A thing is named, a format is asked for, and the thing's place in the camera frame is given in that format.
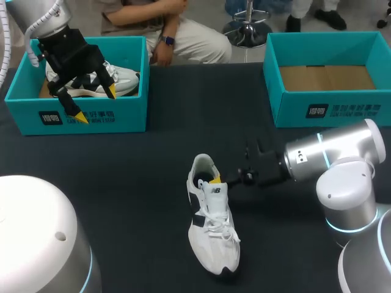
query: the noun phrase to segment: white sneaker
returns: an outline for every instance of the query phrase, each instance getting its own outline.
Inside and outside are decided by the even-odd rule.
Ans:
[[[115,82],[115,91],[117,96],[131,96],[138,91],[139,78],[140,74],[126,68],[121,68],[111,65],[109,62],[105,61],[103,64],[110,76]],[[49,63],[46,63],[46,77],[48,81],[52,81],[57,74],[50,67]],[[107,97],[107,94],[104,92],[104,89],[100,85],[100,81],[97,78],[95,72],[91,74],[85,74],[84,76],[79,76],[72,79],[68,82],[65,87],[68,90],[68,93],[72,97],[76,96],[94,96],[97,98]]]
[[[188,195],[192,211],[189,240],[202,266],[215,275],[230,275],[239,265],[239,237],[228,206],[228,185],[207,154],[194,159]]]

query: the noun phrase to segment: shoe laces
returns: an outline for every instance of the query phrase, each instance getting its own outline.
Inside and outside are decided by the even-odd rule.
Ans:
[[[203,181],[200,179],[199,189],[203,190],[202,187]],[[228,212],[210,214],[206,207],[202,207],[201,211],[206,218],[204,228],[208,230],[209,237],[220,237],[225,241],[240,242],[238,233],[236,233],[234,227],[232,227]]]
[[[114,65],[111,65],[109,62],[104,61],[103,63],[104,67],[106,67],[106,70],[110,74],[110,76],[113,78],[114,82],[118,82],[119,77],[118,77],[118,71],[115,68]]]

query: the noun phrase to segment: black shoe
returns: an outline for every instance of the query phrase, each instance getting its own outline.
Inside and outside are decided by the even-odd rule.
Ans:
[[[338,31],[344,31],[346,29],[346,22],[335,10],[325,12],[318,9],[315,12],[315,18],[325,21],[330,27]]]
[[[301,19],[289,16],[287,19],[287,29],[285,32],[300,32],[301,31]]]

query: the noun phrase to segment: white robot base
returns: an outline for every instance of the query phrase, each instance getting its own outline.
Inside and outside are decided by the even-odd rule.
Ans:
[[[391,210],[349,241],[338,262],[343,293],[389,293],[391,288]]]
[[[29,176],[0,177],[2,293],[100,293],[100,270],[68,198]]]

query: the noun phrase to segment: black tablecloth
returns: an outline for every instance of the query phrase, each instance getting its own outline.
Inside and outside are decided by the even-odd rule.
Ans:
[[[314,182],[230,191],[242,240],[234,282],[212,278],[190,248],[186,178],[195,155],[208,153],[221,172],[234,171],[243,167],[246,139],[271,147],[317,130],[275,136],[262,76],[261,64],[152,67],[142,134],[22,137],[1,102],[0,175],[43,178],[67,195],[100,264],[103,292],[340,292],[340,249]],[[391,131],[381,132],[390,152]],[[384,203],[391,202],[389,162],[376,169]]]

